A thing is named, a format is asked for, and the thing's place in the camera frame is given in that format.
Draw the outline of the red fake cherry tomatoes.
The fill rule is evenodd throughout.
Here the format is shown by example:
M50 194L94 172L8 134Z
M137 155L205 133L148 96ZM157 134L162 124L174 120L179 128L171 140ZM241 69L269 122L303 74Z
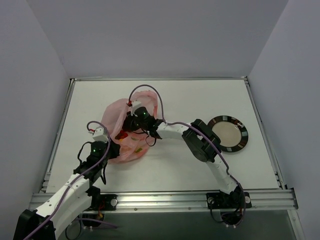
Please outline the red fake cherry tomatoes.
M121 130L121 131L115 136L115 139L121 141L121 140L123 140L123 139L125 139L125 138L127 138L127 137L128 137L128 133L127 133L126 131Z

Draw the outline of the pink plastic bag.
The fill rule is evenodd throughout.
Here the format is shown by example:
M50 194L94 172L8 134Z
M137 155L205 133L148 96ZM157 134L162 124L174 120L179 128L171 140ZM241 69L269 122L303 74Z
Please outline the pink plastic bag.
M154 117L158 115L158 96L151 90L135 92L132 101L138 100L146 107L147 111ZM127 132L128 137L117 140L115 136L121 131L127 112L129 112L128 100L125 98L119 99L108 105L104 111L101 123L107 128L112 141L120 145L119 156L110 159L109 164L124 164L130 161L137 160L147 153L151 145L155 143L153 137L148 137L146 134L138 134L138 131L133 133Z

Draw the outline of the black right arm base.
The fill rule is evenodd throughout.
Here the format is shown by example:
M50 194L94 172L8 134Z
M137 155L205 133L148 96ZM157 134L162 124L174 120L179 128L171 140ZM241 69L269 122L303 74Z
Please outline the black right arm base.
M207 208L211 218L218 224L236 228L244 218L247 209L252 208L248 192L208 192L206 194Z

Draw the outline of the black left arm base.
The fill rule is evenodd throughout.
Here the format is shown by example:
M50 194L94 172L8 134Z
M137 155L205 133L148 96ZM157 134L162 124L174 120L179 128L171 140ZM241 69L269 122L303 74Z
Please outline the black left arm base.
M100 194L92 198L91 206L85 211L90 213L83 213L82 217L103 221L105 218L104 212L115 211L117 204L118 196L116 194Z

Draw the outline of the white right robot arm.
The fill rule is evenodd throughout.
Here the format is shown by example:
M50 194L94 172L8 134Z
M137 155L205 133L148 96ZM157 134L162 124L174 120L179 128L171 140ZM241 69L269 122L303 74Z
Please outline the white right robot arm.
M126 114L122 129L127 132L141 130L156 140L174 139L184 141L193 156L206 163L214 176L219 191L222 192L223 203L234 206L240 201L243 187L229 172L229 165L222 156L220 138L202 120L191 123L166 122L150 115L144 106Z

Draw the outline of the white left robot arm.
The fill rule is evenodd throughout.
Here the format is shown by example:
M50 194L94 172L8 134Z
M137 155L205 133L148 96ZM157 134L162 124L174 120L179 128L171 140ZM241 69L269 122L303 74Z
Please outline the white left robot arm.
M101 190L94 183L103 176L109 160L120 155L120 145L90 142L90 153L80 161L67 182L34 210L24 210L18 218L13 239L57 240L83 211L101 203Z

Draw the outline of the black rimmed round plate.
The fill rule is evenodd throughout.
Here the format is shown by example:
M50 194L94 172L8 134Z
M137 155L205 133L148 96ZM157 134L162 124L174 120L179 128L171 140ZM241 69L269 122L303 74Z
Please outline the black rimmed round plate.
M235 117L229 115L216 116L208 122L208 126L219 137L219 148L223 152L239 152L249 141L247 128Z

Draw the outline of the aluminium front rail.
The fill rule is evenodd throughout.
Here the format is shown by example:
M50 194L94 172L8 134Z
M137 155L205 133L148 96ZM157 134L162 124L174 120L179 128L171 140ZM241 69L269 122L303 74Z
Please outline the aluminium front rail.
M247 190L251 207L250 211L288 211L297 210L298 202L292 189L255 189ZM116 192L115 210L111 213L183 213L205 212L208 210L206 191L178 191L178 192ZM31 198L30 210L40 209L41 213L57 213L63 210L83 211L85 214L97 213L96 210L86 210L91 198L79 195L70 200L63 200L58 206L59 197L51 193L37 193Z

